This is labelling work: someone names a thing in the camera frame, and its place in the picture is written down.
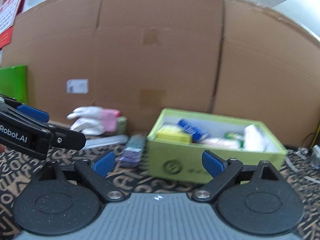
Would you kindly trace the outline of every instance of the brown tape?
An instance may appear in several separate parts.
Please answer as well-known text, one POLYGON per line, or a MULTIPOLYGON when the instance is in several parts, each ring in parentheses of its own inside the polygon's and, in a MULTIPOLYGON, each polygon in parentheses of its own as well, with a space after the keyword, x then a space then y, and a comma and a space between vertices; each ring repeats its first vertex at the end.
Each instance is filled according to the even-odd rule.
POLYGON ((142 89, 140 94, 140 107, 161 110, 164 108, 163 100, 165 95, 165 90, 142 89))
POLYGON ((146 29, 144 32, 143 44, 156 45, 158 43, 159 31, 156 27, 146 29))

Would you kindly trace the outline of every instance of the open box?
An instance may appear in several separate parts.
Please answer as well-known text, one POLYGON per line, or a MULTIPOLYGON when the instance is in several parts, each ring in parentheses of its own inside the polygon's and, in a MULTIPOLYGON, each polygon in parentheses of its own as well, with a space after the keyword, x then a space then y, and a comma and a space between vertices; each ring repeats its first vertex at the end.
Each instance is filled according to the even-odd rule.
POLYGON ((202 166, 201 159, 204 150, 211 150, 225 160, 237 158, 247 165, 257 165, 260 160, 268 160, 278 170, 287 153, 284 146, 262 122, 169 108, 162 110, 147 139, 151 176, 194 183, 207 183, 212 179, 202 166), (211 137, 217 138, 224 138, 226 132, 243 135, 244 128, 254 124, 263 135, 266 150, 264 152, 226 150, 203 144, 156 138, 156 132, 163 124, 177 124, 181 118, 185 118, 194 126, 206 130, 211 137))

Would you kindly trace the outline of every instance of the glove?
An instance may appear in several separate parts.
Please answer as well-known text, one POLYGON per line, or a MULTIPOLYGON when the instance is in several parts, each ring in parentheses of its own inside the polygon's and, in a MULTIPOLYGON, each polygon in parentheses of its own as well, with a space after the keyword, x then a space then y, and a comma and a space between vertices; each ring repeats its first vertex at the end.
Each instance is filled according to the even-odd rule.
POLYGON ((98 106, 83 106, 76 108, 67 119, 79 118, 70 130, 82 132, 85 135, 101 135, 105 132, 114 132, 117 129, 117 117, 120 111, 105 109, 98 106))

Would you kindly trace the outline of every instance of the screw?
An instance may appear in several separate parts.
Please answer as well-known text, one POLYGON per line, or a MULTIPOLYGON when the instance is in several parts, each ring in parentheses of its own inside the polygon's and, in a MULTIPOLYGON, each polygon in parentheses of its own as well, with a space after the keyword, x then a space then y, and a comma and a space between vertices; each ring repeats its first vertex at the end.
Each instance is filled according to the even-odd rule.
POLYGON ((122 197, 122 193, 120 191, 113 190, 108 192, 107 197, 110 199, 119 199, 122 197))
POLYGON ((195 192, 195 196, 197 198, 201 198, 201 199, 208 198, 208 197, 210 197, 210 192, 208 192, 206 190, 198 190, 195 192))

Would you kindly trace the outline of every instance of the yellow sponge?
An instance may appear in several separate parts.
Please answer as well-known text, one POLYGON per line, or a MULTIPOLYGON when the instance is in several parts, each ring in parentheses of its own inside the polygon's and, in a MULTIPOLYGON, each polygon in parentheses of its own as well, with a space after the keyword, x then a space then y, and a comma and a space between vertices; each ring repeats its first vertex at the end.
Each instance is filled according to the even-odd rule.
POLYGON ((156 133, 159 139, 191 143, 191 135, 183 132, 177 125, 165 124, 156 133))

